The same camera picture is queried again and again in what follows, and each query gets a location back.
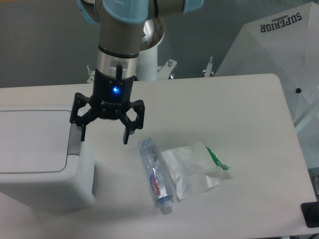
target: metal bracket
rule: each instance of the metal bracket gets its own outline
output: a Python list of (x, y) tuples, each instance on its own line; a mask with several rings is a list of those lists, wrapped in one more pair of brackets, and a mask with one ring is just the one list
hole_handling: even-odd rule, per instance
[(173, 74), (171, 73), (177, 65), (177, 61), (169, 59), (164, 66), (158, 67), (158, 80), (172, 79)]
[(207, 64), (206, 70), (203, 70), (203, 75), (205, 78), (213, 77), (215, 72), (212, 71), (213, 68), (213, 57), (210, 57), (209, 63)]
[(89, 84), (93, 84), (94, 83), (95, 71), (91, 71), (89, 65), (86, 65), (86, 68), (88, 69), (88, 74), (89, 74), (89, 79), (86, 82), (89, 83)]

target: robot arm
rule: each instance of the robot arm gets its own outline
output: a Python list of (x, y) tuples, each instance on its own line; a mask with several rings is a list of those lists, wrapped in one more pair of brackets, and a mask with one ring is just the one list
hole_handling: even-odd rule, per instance
[[(120, 120), (125, 126), (123, 143), (135, 129), (142, 129), (145, 106), (142, 100), (130, 102), (144, 23), (148, 19), (199, 8), (204, 0), (78, 0), (86, 18), (101, 22), (93, 94), (75, 94), (70, 122), (82, 127), (97, 118)], [(90, 110), (78, 115), (86, 104)], [(134, 121), (127, 116), (133, 109)]]

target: blue led light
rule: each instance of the blue led light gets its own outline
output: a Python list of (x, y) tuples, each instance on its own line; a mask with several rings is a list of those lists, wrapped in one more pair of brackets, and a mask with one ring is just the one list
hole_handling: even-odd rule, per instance
[(114, 94), (119, 94), (120, 93), (120, 89), (118, 87), (113, 87), (113, 92)]

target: white umbrella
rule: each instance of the white umbrella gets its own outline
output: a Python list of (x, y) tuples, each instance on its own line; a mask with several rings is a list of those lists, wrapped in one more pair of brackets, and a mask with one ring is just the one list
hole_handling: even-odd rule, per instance
[(280, 78), (295, 122), (315, 100), (319, 85), (318, 4), (243, 25), (216, 76), (262, 73)]

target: bottle cap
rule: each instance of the bottle cap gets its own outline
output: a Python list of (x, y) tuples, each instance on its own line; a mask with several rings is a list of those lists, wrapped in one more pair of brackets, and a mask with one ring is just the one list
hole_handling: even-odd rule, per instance
[(160, 207), (161, 207), (162, 209), (171, 208), (171, 206), (172, 206), (171, 201), (165, 201), (165, 202), (162, 202), (162, 203), (160, 204)]

